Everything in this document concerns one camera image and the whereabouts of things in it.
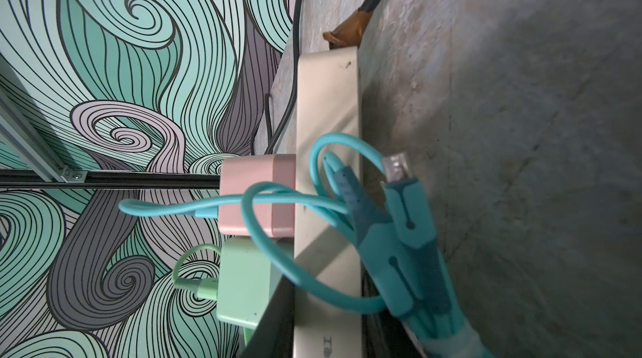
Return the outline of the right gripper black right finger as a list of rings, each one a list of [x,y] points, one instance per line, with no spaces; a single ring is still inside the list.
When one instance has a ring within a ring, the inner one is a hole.
[[[364,357],[422,357],[403,325],[388,311],[362,316]]]

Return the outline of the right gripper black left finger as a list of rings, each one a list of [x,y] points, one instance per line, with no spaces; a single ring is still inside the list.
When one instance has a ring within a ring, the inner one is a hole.
[[[293,358],[295,285],[282,278],[241,358]]]

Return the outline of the beige power strip red sockets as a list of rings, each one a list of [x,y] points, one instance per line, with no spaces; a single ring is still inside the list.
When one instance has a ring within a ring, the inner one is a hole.
[[[356,48],[305,55],[299,60],[296,114],[296,189],[312,194],[312,145],[330,132],[360,134],[359,67]],[[319,215],[295,210],[294,257],[316,279],[351,296],[361,294],[355,248]],[[296,290],[294,356],[361,357],[362,319]]]

